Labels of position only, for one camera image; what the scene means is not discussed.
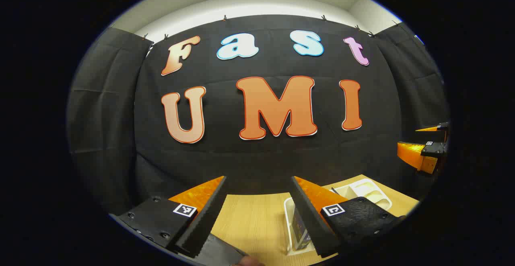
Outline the grey schoolbag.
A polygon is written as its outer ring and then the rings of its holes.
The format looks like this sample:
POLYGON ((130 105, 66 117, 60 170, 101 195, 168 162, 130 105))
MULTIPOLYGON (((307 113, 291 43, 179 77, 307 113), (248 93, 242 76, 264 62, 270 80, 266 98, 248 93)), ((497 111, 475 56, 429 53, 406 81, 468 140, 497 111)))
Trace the grey schoolbag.
POLYGON ((210 234, 195 260, 205 266, 235 266, 249 254, 210 234))

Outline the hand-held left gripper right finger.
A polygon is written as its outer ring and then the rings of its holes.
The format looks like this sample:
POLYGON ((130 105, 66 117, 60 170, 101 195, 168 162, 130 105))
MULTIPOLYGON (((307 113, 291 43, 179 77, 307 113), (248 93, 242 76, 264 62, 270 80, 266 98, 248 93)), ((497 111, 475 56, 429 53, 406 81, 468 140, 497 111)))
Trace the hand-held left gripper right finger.
POLYGON ((369 246, 406 218, 389 213, 364 195, 345 198, 297 176, 290 179, 289 193, 322 258, 369 246))

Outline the white bookshelf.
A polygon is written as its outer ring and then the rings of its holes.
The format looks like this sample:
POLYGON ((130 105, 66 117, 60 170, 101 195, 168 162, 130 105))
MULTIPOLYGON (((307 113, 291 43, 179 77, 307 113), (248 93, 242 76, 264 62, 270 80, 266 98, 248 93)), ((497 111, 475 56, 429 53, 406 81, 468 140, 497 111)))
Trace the white bookshelf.
MULTIPOLYGON (((349 200, 352 198, 364 197, 384 210, 390 209, 393 204, 390 198, 388 198, 388 196, 375 184, 375 182, 368 178, 360 179, 356 182, 350 183, 349 185, 341 186, 338 188, 331 187, 330 191, 337 193, 349 200)), ((294 206, 295 204, 292 198, 285 200, 284 213, 289 234, 289 242, 286 252, 287 256, 315 251, 312 242, 307 246, 307 248, 301 251, 294 251, 294 233, 291 227, 291 222, 294 215, 294 206)))

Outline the blue cover book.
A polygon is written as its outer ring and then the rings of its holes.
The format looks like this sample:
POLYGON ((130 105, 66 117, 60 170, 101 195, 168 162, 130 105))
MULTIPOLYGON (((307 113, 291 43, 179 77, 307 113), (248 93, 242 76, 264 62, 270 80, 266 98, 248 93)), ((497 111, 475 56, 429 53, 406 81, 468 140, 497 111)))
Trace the blue cover book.
POLYGON ((294 206, 294 215, 291 227, 294 233, 294 251, 301 251, 307 248, 311 243, 311 237, 296 206, 294 206))

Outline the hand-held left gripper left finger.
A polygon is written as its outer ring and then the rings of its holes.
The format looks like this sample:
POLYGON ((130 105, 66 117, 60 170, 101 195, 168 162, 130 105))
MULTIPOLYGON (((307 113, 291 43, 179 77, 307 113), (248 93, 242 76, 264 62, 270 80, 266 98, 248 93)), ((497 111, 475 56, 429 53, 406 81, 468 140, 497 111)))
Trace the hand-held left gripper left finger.
POLYGON ((227 196, 220 176, 174 196, 153 195, 116 221, 168 251, 196 257, 203 248, 227 196))

